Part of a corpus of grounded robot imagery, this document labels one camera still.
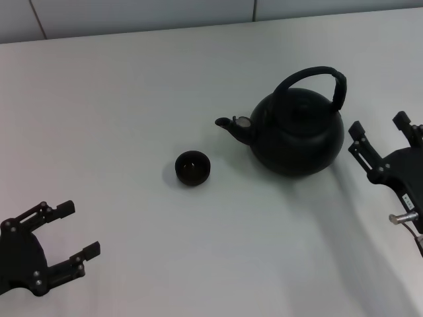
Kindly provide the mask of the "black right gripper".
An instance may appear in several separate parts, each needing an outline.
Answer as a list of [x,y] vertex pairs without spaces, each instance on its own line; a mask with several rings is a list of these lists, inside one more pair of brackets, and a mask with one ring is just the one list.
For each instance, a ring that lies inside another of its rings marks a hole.
[[353,139],[348,151],[372,184],[391,188],[407,213],[418,214],[412,223],[422,233],[422,125],[411,124],[404,111],[398,112],[393,122],[411,147],[382,158],[370,144],[361,123],[355,121],[348,130]]

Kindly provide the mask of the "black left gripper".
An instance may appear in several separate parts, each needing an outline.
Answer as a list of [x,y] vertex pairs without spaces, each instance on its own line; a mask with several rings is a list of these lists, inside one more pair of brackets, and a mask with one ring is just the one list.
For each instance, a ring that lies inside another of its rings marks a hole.
[[44,251],[31,232],[75,212],[69,200],[55,209],[42,201],[18,217],[1,223],[1,294],[27,289],[35,296],[85,276],[87,262],[100,255],[100,243],[94,242],[68,260],[48,267]]

